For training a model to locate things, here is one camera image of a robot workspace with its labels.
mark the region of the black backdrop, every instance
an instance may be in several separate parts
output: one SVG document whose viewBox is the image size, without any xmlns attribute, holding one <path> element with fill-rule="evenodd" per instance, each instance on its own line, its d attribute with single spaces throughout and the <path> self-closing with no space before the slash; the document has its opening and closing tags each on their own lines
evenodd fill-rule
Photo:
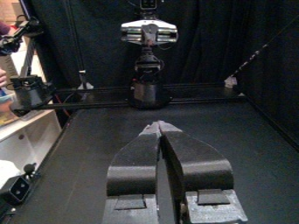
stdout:
<svg viewBox="0 0 299 224">
<path fill-rule="evenodd" d="M 89 82 L 95 87 L 129 85 L 141 46 L 121 41 L 121 25 L 137 20 L 134 6 L 127 0 L 70 1 Z M 79 66 L 65 4 L 33 0 L 46 29 L 46 75 L 58 87 L 78 87 Z M 161 19 L 175 24 L 181 33 L 169 51 L 154 51 L 166 64 L 165 82 L 224 82 L 298 11 L 296 0 L 165 0 Z M 238 79 L 248 96 L 299 142 L 298 28 L 296 21 Z"/>
</svg>

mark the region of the black table surface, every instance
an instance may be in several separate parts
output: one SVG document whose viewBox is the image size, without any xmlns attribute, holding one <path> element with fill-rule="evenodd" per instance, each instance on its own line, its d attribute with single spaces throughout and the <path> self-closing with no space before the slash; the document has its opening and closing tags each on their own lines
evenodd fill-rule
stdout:
<svg viewBox="0 0 299 224">
<path fill-rule="evenodd" d="M 158 110 L 81 110 L 10 223 L 101 223 L 110 162 L 146 125 L 158 120 L 214 146 L 232 162 L 249 223 L 299 223 L 299 154 L 248 102 L 170 105 Z M 174 223 L 165 164 L 159 163 L 161 223 Z"/>
</svg>

